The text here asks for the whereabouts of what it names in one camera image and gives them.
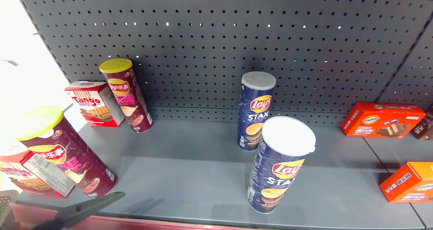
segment chip can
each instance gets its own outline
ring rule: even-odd
[[[11,136],[56,164],[90,198],[104,196],[116,185],[116,174],[88,147],[58,107],[40,107],[20,116],[12,124]]]
[[[237,142],[245,151],[255,151],[261,140],[261,128],[269,118],[275,83],[275,77],[265,72],[249,72],[242,76]]]
[[[303,122],[286,116],[268,119],[249,179],[248,201],[263,214],[275,210],[293,183],[306,156],[315,150],[316,136]]]
[[[117,103],[134,132],[145,132],[152,127],[152,118],[135,78],[129,59],[111,59],[99,65]]]

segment snack package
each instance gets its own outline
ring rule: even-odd
[[[90,126],[119,127],[125,119],[107,82],[73,82],[65,91]]]
[[[110,193],[117,176],[89,148],[58,107],[40,107],[20,116],[12,137],[57,166],[90,198]]]
[[[391,203],[433,202],[433,162],[407,162],[379,187]]]
[[[249,72],[242,76],[237,142],[245,151],[255,151],[258,147],[261,128],[269,118],[275,83],[275,77],[265,72]]]
[[[403,138],[424,116],[415,105],[358,102],[341,129],[347,136]]]
[[[74,182],[56,165],[29,151],[23,144],[2,138],[0,171],[17,187],[29,193],[66,198]]]
[[[103,62],[99,70],[107,79],[131,129],[136,133],[149,130],[153,120],[144,102],[131,60],[111,59]]]
[[[433,140],[433,104],[427,109],[426,116],[410,132],[417,139]]]
[[[262,128],[248,186],[248,202],[259,213],[273,212],[293,184],[316,136],[303,122],[286,116],[268,119]]]

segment lay's chip can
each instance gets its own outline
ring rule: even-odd
[[[261,140],[261,128],[269,118],[269,106],[275,83],[275,77],[265,72],[249,72],[242,76],[238,145],[243,150],[257,149]]]
[[[316,148],[316,136],[303,122],[286,116],[268,119],[262,129],[248,187],[248,201],[259,213],[275,210],[305,158]]]

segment tango wafer box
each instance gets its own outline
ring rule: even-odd
[[[341,129],[347,136],[403,138],[424,116],[415,105],[358,102]]]
[[[13,139],[2,137],[0,155],[0,175],[29,193],[66,198],[75,186],[56,165]]]
[[[433,202],[433,162],[407,162],[379,187],[391,203]]]
[[[65,91],[91,126],[119,127],[125,119],[107,82],[73,82]]]

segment barcode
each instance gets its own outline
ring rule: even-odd
[[[152,124],[152,118],[149,113],[147,113],[147,120],[149,121],[149,124]]]

